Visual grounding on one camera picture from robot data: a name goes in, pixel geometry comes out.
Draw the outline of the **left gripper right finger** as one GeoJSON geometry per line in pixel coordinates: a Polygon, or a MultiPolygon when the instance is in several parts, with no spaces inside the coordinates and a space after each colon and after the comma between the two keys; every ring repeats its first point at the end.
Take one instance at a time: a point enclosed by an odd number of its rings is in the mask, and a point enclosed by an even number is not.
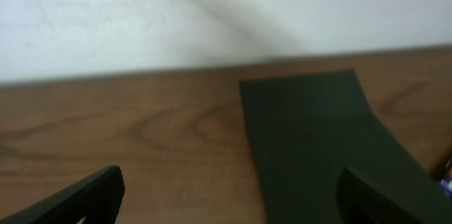
{"type": "Polygon", "coordinates": [[[338,173],[335,201],[340,220],[353,223],[429,222],[422,208],[429,193],[423,189],[429,178],[425,171],[412,168],[387,168],[365,173],[344,167],[338,173]]]}

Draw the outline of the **black gift box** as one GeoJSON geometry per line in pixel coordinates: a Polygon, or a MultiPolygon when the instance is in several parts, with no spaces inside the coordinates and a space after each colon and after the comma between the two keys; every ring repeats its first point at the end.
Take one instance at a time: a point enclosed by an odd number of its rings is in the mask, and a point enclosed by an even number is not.
{"type": "MultiPolygon", "coordinates": [[[[353,71],[239,87],[269,223],[342,223],[335,189],[344,167],[425,171],[374,115],[353,71]]],[[[428,223],[450,223],[451,200],[425,173],[428,223]]]]}

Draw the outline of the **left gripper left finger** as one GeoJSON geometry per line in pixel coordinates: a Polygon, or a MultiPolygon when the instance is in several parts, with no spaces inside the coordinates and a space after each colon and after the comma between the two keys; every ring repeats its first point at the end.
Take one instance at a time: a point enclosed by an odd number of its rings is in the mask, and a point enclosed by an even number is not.
{"type": "Polygon", "coordinates": [[[107,166],[22,211],[3,224],[115,224],[125,185],[121,169],[107,166]]]}

